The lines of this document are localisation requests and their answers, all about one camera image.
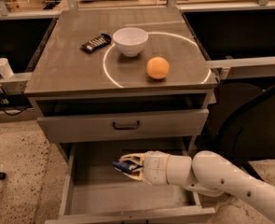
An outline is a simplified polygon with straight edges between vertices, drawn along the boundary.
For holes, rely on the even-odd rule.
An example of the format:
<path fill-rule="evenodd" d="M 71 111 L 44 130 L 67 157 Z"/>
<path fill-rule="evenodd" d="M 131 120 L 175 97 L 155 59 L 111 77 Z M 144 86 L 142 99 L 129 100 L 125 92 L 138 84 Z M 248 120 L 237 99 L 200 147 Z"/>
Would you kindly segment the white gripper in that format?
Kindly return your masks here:
<path fill-rule="evenodd" d="M 135 164 L 143 164 L 142 172 L 133 172 L 125 176 L 142 181 L 152 186 L 166 186 L 167 165 L 170 154 L 160 151 L 148 151 L 144 153 L 131 153 L 120 157 L 121 162 L 131 161 Z"/>

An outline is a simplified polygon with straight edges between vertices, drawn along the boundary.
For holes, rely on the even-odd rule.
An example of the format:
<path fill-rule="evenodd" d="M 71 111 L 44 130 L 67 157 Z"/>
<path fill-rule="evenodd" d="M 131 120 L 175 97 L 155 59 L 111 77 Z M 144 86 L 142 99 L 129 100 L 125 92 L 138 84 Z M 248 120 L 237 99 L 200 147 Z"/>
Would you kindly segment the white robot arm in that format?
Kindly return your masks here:
<path fill-rule="evenodd" d="M 175 185 L 211 197 L 229 193 L 275 222 L 275 187 L 214 152 L 204 150 L 189 157 L 148 151 L 124 155 L 113 166 L 153 186 Z"/>

